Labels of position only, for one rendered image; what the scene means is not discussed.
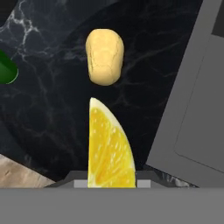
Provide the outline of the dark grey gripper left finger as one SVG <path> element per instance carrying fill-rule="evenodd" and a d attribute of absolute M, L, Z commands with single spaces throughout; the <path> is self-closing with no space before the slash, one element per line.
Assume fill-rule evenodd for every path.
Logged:
<path fill-rule="evenodd" d="M 88 172 L 87 171 L 70 171 L 67 176 L 48 187 L 62 188 L 87 188 L 88 187 Z"/>

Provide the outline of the yellow lemon wedge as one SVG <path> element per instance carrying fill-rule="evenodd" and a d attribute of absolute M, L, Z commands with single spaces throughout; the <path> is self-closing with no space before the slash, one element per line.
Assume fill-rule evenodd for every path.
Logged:
<path fill-rule="evenodd" d="M 99 100 L 89 103 L 88 188 L 135 188 L 136 169 L 128 138 Z"/>

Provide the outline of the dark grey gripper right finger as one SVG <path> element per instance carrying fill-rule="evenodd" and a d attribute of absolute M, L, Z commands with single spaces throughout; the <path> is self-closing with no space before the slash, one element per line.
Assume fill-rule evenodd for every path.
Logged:
<path fill-rule="evenodd" d="M 163 188 L 154 171 L 137 171 L 136 186 L 138 188 Z"/>

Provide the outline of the pale yellow potato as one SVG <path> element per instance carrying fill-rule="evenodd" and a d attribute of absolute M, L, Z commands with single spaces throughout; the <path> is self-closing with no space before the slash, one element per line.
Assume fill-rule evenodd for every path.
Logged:
<path fill-rule="evenodd" d="M 109 86 L 121 76 L 124 44 L 110 29 L 94 29 L 86 41 L 89 79 L 98 85 Z"/>

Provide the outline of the green cup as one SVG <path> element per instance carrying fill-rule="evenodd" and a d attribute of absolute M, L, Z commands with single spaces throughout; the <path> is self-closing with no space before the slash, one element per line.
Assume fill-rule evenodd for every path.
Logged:
<path fill-rule="evenodd" d="M 17 77 L 17 65 L 0 50 L 0 84 L 11 84 Z"/>

